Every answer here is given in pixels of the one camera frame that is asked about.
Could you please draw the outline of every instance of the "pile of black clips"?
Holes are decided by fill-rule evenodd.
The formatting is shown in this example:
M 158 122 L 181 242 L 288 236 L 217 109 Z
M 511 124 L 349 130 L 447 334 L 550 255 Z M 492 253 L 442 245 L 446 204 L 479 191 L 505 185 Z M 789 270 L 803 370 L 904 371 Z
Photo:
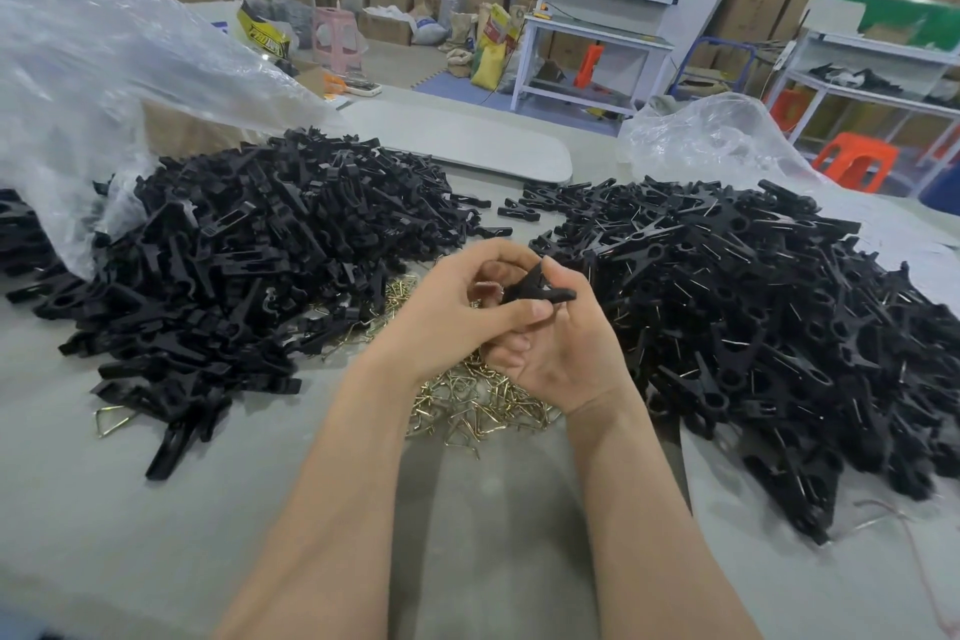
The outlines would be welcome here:
M 750 473 L 822 544 L 844 459 L 917 501 L 960 476 L 960 322 L 858 251 L 859 223 L 759 186 L 529 184 L 508 207 L 566 216 L 531 246 L 589 278 L 651 415 L 743 428 Z
M 161 163 L 135 190 L 147 221 L 95 238 L 91 282 L 66 270 L 15 193 L 0 201 L 0 267 L 36 277 L 6 298 L 76 320 L 63 355 L 111 355 L 92 392 L 168 426 L 155 481 L 211 440 L 239 392 L 299 392 L 291 356 L 320 354 L 378 314 L 404 262 L 512 232 L 482 228 L 477 208 L 490 203 L 452 194 L 436 163 L 375 139 L 295 130 Z M 304 317 L 316 307 L 326 313 Z

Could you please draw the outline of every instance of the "green panel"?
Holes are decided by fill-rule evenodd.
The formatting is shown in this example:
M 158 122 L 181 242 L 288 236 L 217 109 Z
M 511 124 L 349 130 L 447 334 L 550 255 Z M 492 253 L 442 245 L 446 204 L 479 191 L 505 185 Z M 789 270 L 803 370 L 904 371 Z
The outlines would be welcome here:
M 892 28 L 916 28 L 910 46 L 933 46 L 952 52 L 960 44 L 960 7 L 937 0 L 844 0 L 865 3 L 860 32 L 880 24 Z

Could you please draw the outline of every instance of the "hand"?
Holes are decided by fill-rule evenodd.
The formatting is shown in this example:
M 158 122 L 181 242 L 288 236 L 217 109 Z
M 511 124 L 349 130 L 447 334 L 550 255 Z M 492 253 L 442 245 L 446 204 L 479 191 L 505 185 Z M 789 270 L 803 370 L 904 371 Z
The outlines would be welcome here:
M 552 318 L 486 344 L 486 363 L 567 415 L 587 403 L 634 392 L 617 335 L 587 278 L 549 257 L 543 259 L 543 275 L 577 298 L 556 306 Z M 498 298 L 487 296 L 484 302 L 493 306 Z
M 364 361 L 386 363 L 417 387 L 453 367 L 481 344 L 553 316 L 548 301 L 519 299 L 472 308 L 493 287 L 520 281 L 540 258 L 524 245 L 492 238 L 442 258 L 366 348 Z

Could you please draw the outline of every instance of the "gray work surface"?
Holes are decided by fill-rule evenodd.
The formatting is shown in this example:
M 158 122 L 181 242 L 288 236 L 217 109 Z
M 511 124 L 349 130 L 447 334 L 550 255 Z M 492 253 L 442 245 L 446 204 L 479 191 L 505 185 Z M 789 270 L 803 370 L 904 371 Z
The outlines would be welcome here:
M 382 96 L 557 137 L 570 149 L 575 181 L 629 177 L 610 137 L 402 89 L 385 87 Z M 506 177 L 448 172 L 455 192 L 494 205 L 521 191 Z M 490 210 L 483 222 L 512 225 L 526 241 L 559 219 L 545 213 L 527 224 Z M 0 323 L 0 604 L 89 640 L 207 636 L 250 570 L 357 348 L 303 363 L 300 395 L 246 395 L 211 443 L 192 448 L 168 481 L 150 484 L 143 472 L 162 426 L 137 418 L 95 437 L 100 403 L 88 391 L 98 362 L 57 351 L 70 324 L 36 319 L 3 299 Z M 938 636 L 896 520 L 811 549 L 723 446 L 688 434 L 683 445 L 694 515 L 768 640 Z M 406 446 L 391 636 L 596 638 L 590 550 L 562 423 L 537 434 L 498 432 L 480 455 L 477 461 L 442 440 Z M 871 481 L 847 484 L 845 505 L 875 495 L 895 500 Z M 954 482 L 942 489 L 948 495 L 905 507 L 931 585 L 953 620 L 960 618 L 960 491 Z M 877 513 L 844 513 L 838 528 Z

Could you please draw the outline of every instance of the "person's left hand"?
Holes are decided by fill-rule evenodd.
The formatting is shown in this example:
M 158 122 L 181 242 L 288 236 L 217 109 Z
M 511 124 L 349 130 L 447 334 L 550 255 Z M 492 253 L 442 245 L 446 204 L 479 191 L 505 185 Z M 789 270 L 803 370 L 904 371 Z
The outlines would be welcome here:
M 470 355 L 481 344 L 553 316 L 546 300 L 518 299 L 503 306 L 472 308 L 489 288 L 509 286 L 540 257 L 525 245 L 492 238 L 442 258 L 423 277 L 364 356 L 387 364 L 416 387 Z

